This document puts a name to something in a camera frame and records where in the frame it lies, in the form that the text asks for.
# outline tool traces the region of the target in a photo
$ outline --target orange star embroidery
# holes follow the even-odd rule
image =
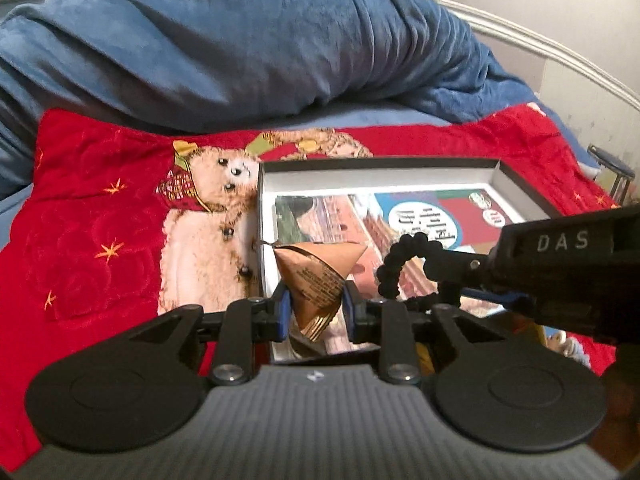
[[[53,295],[53,290],[50,290],[47,294],[47,301],[44,302],[44,310],[53,305],[54,301],[56,301],[56,297]]]
[[[38,154],[40,156],[38,157],[38,163],[36,164],[36,170],[40,167],[40,164],[42,164],[42,157],[44,155],[44,153],[42,152],[42,148],[38,148]]]
[[[115,184],[110,184],[111,187],[105,187],[103,189],[103,191],[110,193],[110,194],[114,194],[119,192],[122,189],[125,189],[127,186],[126,184],[121,184],[120,183],[120,179],[117,180],[117,182]]]
[[[115,240],[111,243],[111,247],[107,247],[105,245],[100,244],[100,247],[102,247],[104,249],[103,253],[98,253],[94,256],[94,258],[107,258],[107,263],[109,263],[109,260],[111,259],[112,256],[119,256],[118,254],[118,250],[123,246],[124,244],[117,244]]]

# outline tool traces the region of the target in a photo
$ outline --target fabric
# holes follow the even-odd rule
[[[568,334],[575,339],[582,347],[582,351],[588,355],[591,370],[598,375],[602,375],[604,371],[616,360],[615,346],[603,345],[596,343],[593,339],[580,334]]]
[[[434,116],[423,114],[389,101],[375,104],[336,101],[323,107],[311,107],[290,118],[261,121],[252,128],[261,130],[305,128],[354,128],[359,126],[385,126],[399,124],[433,124],[446,126]],[[31,194],[31,186],[0,201],[0,250],[9,242],[9,228],[22,204]]]
[[[0,198],[30,184],[48,108],[175,135],[337,98],[453,123],[536,101],[432,0],[47,0],[0,25]]]
[[[22,399],[46,365],[178,304],[221,310],[251,293],[258,160],[372,154],[499,157],[563,214],[612,206],[555,124],[527,105],[445,127],[179,139],[50,111],[33,193],[0,252],[0,465],[14,469],[38,449]],[[167,200],[160,184],[176,163],[193,182],[170,191],[194,188],[211,212]]]

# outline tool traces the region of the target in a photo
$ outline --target blue blanket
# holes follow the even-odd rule
[[[177,134],[338,99],[456,123],[537,101],[431,0],[49,0],[0,27],[0,198],[30,182],[47,108]]]

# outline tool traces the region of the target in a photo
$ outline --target brown wrapper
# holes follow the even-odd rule
[[[338,312],[342,286],[367,248],[352,242],[272,247],[282,280],[292,295],[300,332],[316,341]]]

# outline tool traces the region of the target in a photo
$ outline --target printed illustration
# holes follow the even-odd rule
[[[335,196],[281,196],[276,199],[278,238],[282,242],[351,241],[367,246],[350,279],[365,298],[378,295],[375,270],[391,245],[404,234],[422,231],[444,248],[487,254],[500,228],[511,220],[484,189],[422,190]],[[418,258],[400,276],[403,298],[424,296],[436,285]],[[499,306],[463,298],[462,308],[479,317]]]
[[[205,312],[222,311],[231,301],[258,293],[259,156],[372,155],[331,128],[263,132],[244,150],[174,141],[173,164],[156,189],[170,208],[163,226],[159,314],[188,303]]]

